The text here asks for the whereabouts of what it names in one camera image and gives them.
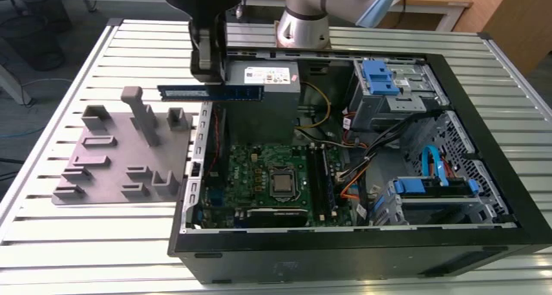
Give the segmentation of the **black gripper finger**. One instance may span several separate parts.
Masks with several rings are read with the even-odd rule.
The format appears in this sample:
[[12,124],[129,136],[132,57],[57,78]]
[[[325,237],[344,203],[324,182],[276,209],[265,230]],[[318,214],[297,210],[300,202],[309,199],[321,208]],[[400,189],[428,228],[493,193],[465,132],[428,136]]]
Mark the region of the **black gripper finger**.
[[192,56],[189,70],[200,82],[225,79],[225,27],[189,28]]

